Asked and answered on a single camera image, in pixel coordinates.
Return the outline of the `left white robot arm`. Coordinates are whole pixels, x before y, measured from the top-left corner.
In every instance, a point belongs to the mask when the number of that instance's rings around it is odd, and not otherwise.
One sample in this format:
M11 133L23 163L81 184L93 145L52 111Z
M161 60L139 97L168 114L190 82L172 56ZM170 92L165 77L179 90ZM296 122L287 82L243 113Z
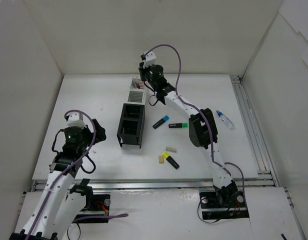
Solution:
M78 213L94 204L89 179L73 181L91 147L106 140L106 131L96 119L91 119L90 130L78 112L66 116L66 122L65 144L50 165L39 202L23 228L10 235L11 240L61 240Z

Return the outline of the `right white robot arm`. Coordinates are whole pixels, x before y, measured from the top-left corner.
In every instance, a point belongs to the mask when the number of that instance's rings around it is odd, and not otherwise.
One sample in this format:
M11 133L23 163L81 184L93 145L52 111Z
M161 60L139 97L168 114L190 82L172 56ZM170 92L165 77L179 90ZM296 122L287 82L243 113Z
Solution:
M158 101L188 120L189 139L201 150L211 172L215 200L219 205L228 208L236 201L238 188L218 151L218 130L212 111L186 103L164 77L164 68L161 65L146 66L141 62L138 70L141 80L151 86Z

